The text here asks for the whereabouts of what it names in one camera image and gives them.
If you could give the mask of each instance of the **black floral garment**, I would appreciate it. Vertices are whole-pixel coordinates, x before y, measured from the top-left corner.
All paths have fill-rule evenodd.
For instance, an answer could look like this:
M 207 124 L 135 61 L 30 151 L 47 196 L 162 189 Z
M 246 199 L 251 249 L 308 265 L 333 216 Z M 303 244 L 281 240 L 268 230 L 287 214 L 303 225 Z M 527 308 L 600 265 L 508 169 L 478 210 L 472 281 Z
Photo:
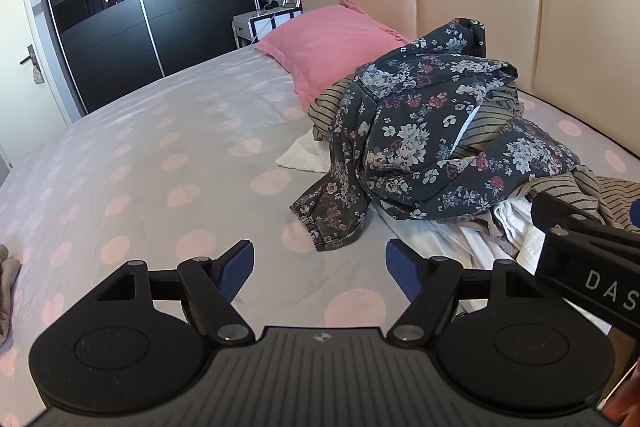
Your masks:
M 477 214 L 535 177 L 578 164 L 517 117 L 478 156 L 450 158 L 485 97 L 517 76 L 509 63 L 485 58 L 484 26 L 468 19 L 359 67 L 328 134 L 329 174 L 291 205 L 316 249 L 354 242 L 370 200 L 394 219 Z

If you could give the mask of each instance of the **gray ribbed surface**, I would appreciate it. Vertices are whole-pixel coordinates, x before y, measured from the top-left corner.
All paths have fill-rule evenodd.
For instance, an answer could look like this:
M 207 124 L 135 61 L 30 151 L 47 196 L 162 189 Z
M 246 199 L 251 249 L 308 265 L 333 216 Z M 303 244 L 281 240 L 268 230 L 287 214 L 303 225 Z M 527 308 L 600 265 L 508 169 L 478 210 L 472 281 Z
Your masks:
M 322 338 L 323 332 L 331 338 Z M 51 410 L 36 425 L 610 426 L 593 410 L 557 420 L 516 420 L 484 411 L 450 390 L 424 352 L 393 348 L 377 329 L 295 328 L 270 328 L 253 346 L 222 350 L 196 386 L 153 411 L 126 419 L 81 419 Z

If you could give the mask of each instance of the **white lettering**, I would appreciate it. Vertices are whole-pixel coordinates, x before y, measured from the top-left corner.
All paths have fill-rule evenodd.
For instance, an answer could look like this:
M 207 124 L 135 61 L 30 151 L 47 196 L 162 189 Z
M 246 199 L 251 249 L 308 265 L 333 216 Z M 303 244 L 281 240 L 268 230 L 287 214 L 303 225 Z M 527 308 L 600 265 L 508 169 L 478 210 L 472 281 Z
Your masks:
M 596 283 L 592 286 L 590 282 L 591 282 L 591 278 L 594 276 L 596 278 Z M 587 284 L 585 284 L 585 286 L 587 286 L 587 288 L 590 290 L 594 290 L 598 287 L 598 284 L 600 284 L 600 274 L 596 272 L 596 270 L 591 270 L 589 272 L 589 277 L 587 278 Z
M 610 295 L 613 297 L 613 302 L 616 301 L 616 290 L 618 289 L 618 281 L 613 281 L 613 284 L 609 286 L 609 289 L 602 294 L 603 297 Z
M 634 297 L 638 297 L 640 296 L 640 293 L 638 293 L 636 290 L 631 290 L 628 295 L 626 296 L 626 300 L 628 300 L 630 302 L 630 304 L 627 304 L 626 302 L 623 304 L 623 306 L 625 307 L 625 310 L 633 310 L 636 307 L 636 299 L 634 299 Z

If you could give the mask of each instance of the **pink pillow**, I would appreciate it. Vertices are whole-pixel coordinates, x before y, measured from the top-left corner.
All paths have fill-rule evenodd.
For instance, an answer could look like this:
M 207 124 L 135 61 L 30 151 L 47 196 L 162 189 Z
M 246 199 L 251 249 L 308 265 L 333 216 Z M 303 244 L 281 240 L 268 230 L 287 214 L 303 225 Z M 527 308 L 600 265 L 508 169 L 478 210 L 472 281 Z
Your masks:
M 306 111 L 327 87 L 355 68 L 407 43 L 356 5 L 340 0 L 278 26 L 255 47 L 293 75 L 294 89 Z

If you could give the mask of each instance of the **door frame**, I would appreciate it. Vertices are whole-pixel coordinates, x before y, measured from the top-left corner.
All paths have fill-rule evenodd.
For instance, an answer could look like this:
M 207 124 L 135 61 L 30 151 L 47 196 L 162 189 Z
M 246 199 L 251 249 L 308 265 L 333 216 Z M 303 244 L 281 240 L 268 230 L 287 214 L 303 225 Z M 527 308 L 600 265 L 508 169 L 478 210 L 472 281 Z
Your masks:
M 53 99 L 56 102 L 56 106 L 60 111 L 60 115 L 62 116 L 62 119 L 65 121 L 66 127 L 68 128 L 73 123 L 73 121 L 69 117 L 69 113 L 66 111 L 65 104 L 62 102 L 62 97 L 60 97 L 58 86 L 56 85 L 55 82 L 53 82 L 53 74 L 51 72 L 51 69 L 49 68 L 49 62 L 47 61 L 47 56 L 44 53 L 42 42 L 40 41 L 40 34 L 38 33 L 38 29 L 36 26 L 36 20 L 33 15 L 33 4 L 31 3 L 31 0 L 22 0 L 22 1 L 24 3 L 24 10 L 25 12 L 27 12 L 27 20 L 29 22 L 31 39 L 33 40 L 34 52 L 35 52 L 36 58 L 38 59 L 42 76 L 44 78 L 44 81 L 47 83 L 47 86 L 49 87 L 49 90 L 53 95 Z M 4 153 L 4 150 L 2 149 L 1 146 L 0 146 L 0 156 L 2 156 L 4 163 L 6 163 L 7 167 L 9 167 L 9 160 L 7 159 L 6 154 Z

